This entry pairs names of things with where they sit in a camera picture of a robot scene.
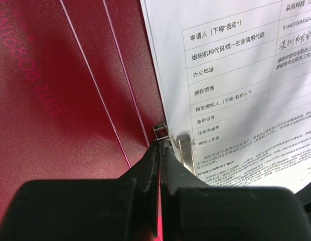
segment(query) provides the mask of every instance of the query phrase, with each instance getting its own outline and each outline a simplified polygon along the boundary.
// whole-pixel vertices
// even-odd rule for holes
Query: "red surface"
[[[117,178],[163,121],[138,0],[0,1],[0,220],[25,181]]]
[[[158,238],[155,238],[154,241],[163,241],[162,217],[158,217]]]

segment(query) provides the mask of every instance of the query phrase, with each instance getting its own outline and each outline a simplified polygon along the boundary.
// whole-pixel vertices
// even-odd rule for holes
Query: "printed form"
[[[311,0],[141,0],[170,134],[212,186],[311,182]]]

